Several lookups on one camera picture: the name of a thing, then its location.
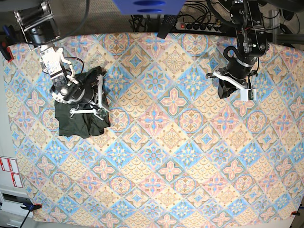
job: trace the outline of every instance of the power strip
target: power strip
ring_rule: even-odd
[[[184,23],[184,22],[177,22],[175,25],[177,30],[183,31],[206,31],[206,32],[215,32],[221,33],[219,30],[219,26],[216,24],[199,24],[199,23]]]

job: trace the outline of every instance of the black cable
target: black cable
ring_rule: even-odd
[[[45,45],[45,44],[50,44],[50,43],[55,43],[55,42],[58,42],[64,38],[67,38],[71,35],[73,35],[74,33],[76,33],[77,31],[80,30],[80,28],[83,26],[83,24],[85,23],[86,21],[86,18],[87,18],[87,15],[89,14],[89,9],[90,9],[90,0],[85,0],[85,15],[84,17],[82,18],[82,20],[80,21],[79,25],[77,26],[76,29],[74,29],[73,31],[69,32],[69,33],[66,33],[64,36],[62,37],[59,37],[57,39],[54,39],[54,40],[51,40],[51,41],[48,41],[48,42],[41,42],[41,43],[35,43],[35,42],[25,42],[25,41],[22,41],[22,43],[26,43],[26,44],[31,44],[31,45]]]
[[[201,6],[203,7],[206,11],[209,11],[208,7],[206,5],[204,5],[203,3],[201,2],[193,2],[193,1],[189,1],[188,3],[185,3],[185,4],[188,4],[188,5],[195,5],[195,6]]]
[[[268,18],[268,17],[265,17],[265,16],[263,15],[263,18],[266,18],[266,19],[273,19],[273,18],[276,18],[277,16],[279,16],[280,13],[281,13],[281,10],[279,9],[278,13],[277,13],[274,17]]]
[[[214,16],[219,19],[221,22],[223,22],[223,24],[227,25],[227,26],[230,26],[230,27],[233,27],[233,28],[238,28],[239,25],[237,24],[234,24],[233,22],[230,22],[230,21],[227,21],[225,20],[214,8],[213,6],[211,5],[211,0],[206,0],[207,1],[207,5],[208,5],[208,8],[209,10],[214,14]]]
[[[146,32],[147,31],[147,22],[146,20],[143,22],[143,16],[142,15],[131,15],[131,18],[129,21],[131,28],[133,32]]]
[[[196,9],[196,10],[199,10],[199,11],[202,12],[202,13],[207,13],[207,11],[204,11],[203,8],[200,8],[200,7],[198,7],[198,6],[195,5],[195,4],[184,4],[184,6],[187,6],[187,7]]]
[[[196,10],[199,10],[200,12],[203,13],[203,15],[199,16],[199,17],[193,22],[193,24],[195,24],[197,21],[199,21],[199,19],[202,18],[202,17],[204,17],[204,19],[205,19],[208,13],[209,13],[209,15],[210,15],[209,20],[208,20],[208,23],[211,21],[211,17],[212,17],[211,11],[208,10],[208,8],[207,8],[206,6],[204,6],[204,7],[205,7],[204,9],[205,9],[205,10],[208,10],[208,11],[206,11],[206,12],[205,12],[202,8],[199,8],[198,5],[196,5],[196,4],[185,4],[185,6],[190,7],[190,8],[193,8],[193,9],[196,9]]]
[[[276,29],[276,28],[278,29],[278,28],[281,27],[281,25],[279,25],[279,26],[277,26],[277,27],[270,28],[270,29],[269,29],[269,28],[266,28],[266,27],[265,27],[265,24],[264,24],[264,19],[263,19],[263,17],[262,17],[262,23],[263,23],[263,26],[264,26],[265,30],[267,30],[267,31],[274,30],[274,29]]]
[[[258,58],[257,58],[257,68],[256,68],[256,72],[258,71],[259,67],[260,67],[260,58],[258,57]]]
[[[183,15],[177,16],[177,18],[181,18],[181,17],[191,17],[193,20],[196,20],[191,14],[183,14]]]
[[[298,32],[297,32],[297,34],[299,34],[300,33],[300,30],[301,30],[301,24],[300,24],[300,20],[299,20],[299,17],[298,17],[298,15],[295,13],[295,16],[296,16],[296,18],[298,19],[298,23],[299,23],[299,29],[298,29]]]
[[[99,109],[99,107],[97,106],[97,105],[95,105],[95,104],[91,104],[91,103],[88,103],[88,102],[80,102],[80,103],[77,103],[76,105],[90,105],[90,106],[92,106],[94,109],[96,109],[96,110],[98,110]]]
[[[227,10],[219,1],[212,2],[211,4],[213,4],[213,5],[219,4],[227,13],[230,13],[229,10]]]
[[[80,73],[83,72],[83,70],[84,70],[84,68],[85,68],[85,63],[84,63],[80,58],[77,58],[77,57],[65,57],[65,58],[66,58],[66,59],[71,58],[71,59],[75,59],[75,60],[80,61],[80,62],[82,63],[82,68],[81,68],[81,72],[80,72]]]
[[[189,0],[187,0],[186,2],[193,2],[193,3],[201,3],[201,2],[206,2],[207,0],[204,0],[204,1],[189,1]]]
[[[30,211],[28,211],[28,214],[27,214],[26,217],[23,219],[22,224],[21,224],[21,226],[20,226],[19,228],[22,228],[22,226],[23,226],[25,220],[27,220],[27,218],[28,218],[28,216],[29,216],[29,213],[30,213]]]

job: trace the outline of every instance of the dark green cloth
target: dark green cloth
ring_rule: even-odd
[[[75,75],[77,80],[84,81],[88,77],[93,79],[99,74],[103,74],[101,67],[95,67],[89,72]],[[108,105],[105,95],[103,102]],[[63,104],[55,101],[55,118],[59,121],[59,135],[70,137],[79,135],[82,138],[88,138],[90,135],[98,136],[105,132],[105,128],[111,126],[109,114],[100,120],[94,114],[74,114],[71,119],[70,109],[76,108],[76,104]],[[81,104],[80,109],[90,109],[89,105]]]

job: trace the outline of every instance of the pink flower motif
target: pink flower motif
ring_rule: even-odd
[[[190,177],[182,177],[174,184],[174,189],[181,195],[188,195],[196,187],[194,179]]]
[[[225,212],[222,212],[218,217],[214,218],[212,221],[218,224],[218,227],[221,227],[224,222],[228,222],[230,217],[226,217]]]
[[[104,181],[109,178],[110,174],[113,174],[115,170],[111,167],[108,166],[107,162],[102,159],[99,161],[99,166],[95,166],[93,168],[93,171],[101,177]]]
[[[46,102],[43,100],[42,95],[38,94],[36,90],[34,90],[31,94],[31,97],[26,101],[27,106],[38,115]]]
[[[303,58],[301,51],[294,48],[286,47],[280,53],[289,69],[294,68],[298,64],[298,61]]]
[[[151,135],[159,131],[170,122],[168,115],[157,104],[153,104],[139,119],[139,124]]]
[[[171,219],[170,215],[166,214],[163,219],[157,221],[159,225],[162,225],[163,228],[170,228],[176,223],[176,220]]]
[[[252,133],[260,133],[265,127],[267,117],[261,111],[255,111],[251,113],[247,120],[247,129]]]
[[[52,163],[48,163],[48,160],[45,156],[42,156],[41,162],[37,163],[38,168],[42,169],[44,173],[49,176],[50,171],[55,169],[55,166]]]
[[[275,214],[274,211],[272,211],[272,207],[268,208],[267,211],[261,214],[261,217],[264,221],[267,221],[271,216]]]
[[[145,178],[138,187],[149,196],[153,197],[159,194],[166,187],[166,183],[161,177],[153,173]]]
[[[131,183],[125,177],[115,177],[110,182],[110,187],[119,194],[126,194],[131,189]]]
[[[110,212],[108,212],[106,214],[105,218],[102,218],[100,221],[105,223],[106,227],[108,227],[108,228],[113,228],[114,224],[119,223],[119,220],[116,218],[113,218],[113,215]]]
[[[184,97],[180,97],[179,94],[179,90],[177,88],[173,88],[170,90],[168,96],[164,96],[161,99],[161,104],[169,109],[168,112],[171,115],[176,115],[179,112],[179,109],[184,107],[187,103],[186,99]]]
[[[304,136],[304,116],[297,122],[297,126],[299,128],[299,131],[302,133],[302,136]]]
[[[203,188],[212,196],[216,196],[227,185],[228,182],[219,171],[209,181],[202,184]]]
[[[229,179],[232,180],[235,178],[237,173],[241,173],[243,171],[243,168],[238,166],[238,161],[237,160],[233,160],[231,162],[231,165],[224,168],[223,172],[229,174]]]
[[[195,109],[183,112],[179,117],[180,127],[187,133],[196,133],[203,125],[203,116]]]
[[[246,191],[252,186],[252,177],[250,175],[241,176],[235,183],[238,191]]]
[[[174,178],[174,176],[177,176],[181,173],[180,168],[176,168],[173,161],[169,161],[166,165],[166,168],[161,168],[158,171],[161,175],[165,176],[165,179],[168,182],[171,182]]]
[[[55,208],[55,211],[51,212],[51,216],[56,218],[58,222],[63,222],[63,219],[67,217],[67,215],[62,213],[59,208]]]
[[[221,135],[227,135],[239,123],[239,118],[229,106],[226,106],[211,122]]]
[[[291,169],[291,164],[289,163],[288,158],[285,158],[284,161],[282,162],[282,164],[279,164],[276,167],[276,170],[278,172],[280,172],[280,176],[284,176],[285,172],[287,172],[288,170]]]
[[[233,102],[233,106],[238,109],[238,113],[244,117],[247,114],[247,109],[253,108],[255,106],[255,103],[253,101],[241,101],[241,100],[235,100]]]
[[[90,195],[93,195],[93,193],[102,186],[102,182],[89,171],[84,173],[83,177],[80,178],[77,183]]]
[[[304,104],[302,103],[302,98],[299,96],[296,102],[290,106],[290,110],[294,113],[294,117],[297,119],[301,112],[304,112]]]

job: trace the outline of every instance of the patterned tablecloth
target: patterned tablecloth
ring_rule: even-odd
[[[258,101],[220,100],[205,79],[233,38],[77,36],[57,43],[105,66],[111,127],[58,136],[37,51],[3,61],[12,139],[35,220],[94,227],[232,227],[287,219],[304,196],[304,54],[270,45]],[[77,72],[81,65],[74,64]]]

